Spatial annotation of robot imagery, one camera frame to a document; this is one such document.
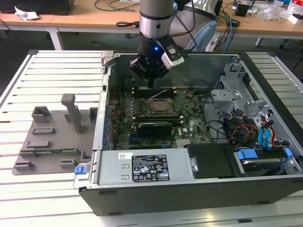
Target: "power supply label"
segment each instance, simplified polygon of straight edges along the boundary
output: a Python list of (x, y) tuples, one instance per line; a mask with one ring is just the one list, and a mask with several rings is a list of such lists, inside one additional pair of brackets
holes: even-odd
[(169, 181), (166, 155), (132, 156), (133, 181)]

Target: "table leg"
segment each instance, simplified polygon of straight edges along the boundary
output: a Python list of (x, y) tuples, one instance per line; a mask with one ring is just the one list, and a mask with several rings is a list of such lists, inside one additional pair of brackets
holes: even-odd
[(7, 38), (8, 37), (6, 36), (5, 31), (4, 30), (0, 30), (0, 39), (6, 40)]
[(57, 27), (49, 27), (48, 32), (51, 35), (51, 39), (52, 39), (52, 42), (53, 42), (53, 46), (55, 47), (55, 50), (63, 51), (64, 46), (63, 46), (58, 28)]
[(255, 46), (260, 47), (264, 38), (258, 38)]

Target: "blue cable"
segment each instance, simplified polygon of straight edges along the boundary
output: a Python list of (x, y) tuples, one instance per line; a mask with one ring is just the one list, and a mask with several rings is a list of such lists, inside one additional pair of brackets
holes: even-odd
[(229, 32), (229, 36), (228, 36), (228, 40), (227, 40), (227, 44), (226, 44), (226, 46), (225, 46), (225, 48), (224, 48), (224, 51), (223, 51), (223, 52), (225, 52), (225, 51), (227, 50), (227, 48), (228, 48), (228, 46), (229, 46), (229, 44), (230, 44), (230, 41), (231, 41), (231, 36), (232, 36), (232, 21), (231, 21), (231, 19), (230, 19), (230, 18), (228, 18), (228, 20), (229, 20), (229, 24), (230, 24), (230, 32)]

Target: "motherboard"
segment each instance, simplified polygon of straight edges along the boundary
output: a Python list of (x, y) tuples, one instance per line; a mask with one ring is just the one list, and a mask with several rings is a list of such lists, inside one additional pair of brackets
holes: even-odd
[(110, 103), (114, 149), (182, 148), (211, 142), (201, 113), (203, 97), (188, 88), (121, 93)]

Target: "desk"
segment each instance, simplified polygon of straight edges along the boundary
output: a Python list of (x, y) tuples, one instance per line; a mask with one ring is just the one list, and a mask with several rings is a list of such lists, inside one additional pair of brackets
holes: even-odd
[[(290, 21), (281, 18), (280, 21), (270, 20), (262, 21), (258, 14), (247, 13), (246, 17), (238, 17), (234, 15), (234, 10), (231, 9), (232, 5), (226, 3), (232, 2), (231, 0), (223, 0), (224, 10), (231, 17), (241, 22), (235, 34), (237, 37), (250, 37), (258, 38), (256, 46), (260, 46), (263, 38), (275, 39), (303, 39), (303, 26), (294, 25)], [(216, 37), (225, 32), (226, 25), (222, 18), (218, 20), (218, 28)]]
[[(139, 33), (133, 27), (118, 28), (118, 21), (138, 21), (139, 6), (133, 7), (135, 12), (101, 11), (94, 6), (95, 0), (75, 0), (68, 16), (40, 15), (41, 20), (21, 21), (13, 14), (0, 14), (0, 18), (12, 30), (47, 31), (50, 33), (56, 50), (64, 50), (59, 32), (98, 32), (98, 33)], [(109, 1), (98, 4), (100, 8), (109, 9)], [(123, 7), (126, 3), (117, 2), (115, 6)], [(261, 21), (257, 14), (247, 14), (246, 17), (234, 16), (234, 10), (225, 8), (233, 18), (241, 22), (236, 36), (255, 38), (303, 39), (303, 26), (294, 25), (286, 19), (281, 21)], [(7, 29), (0, 24), (0, 29)], [(224, 33), (226, 25), (222, 19), (218, 21), (215, 37)]]

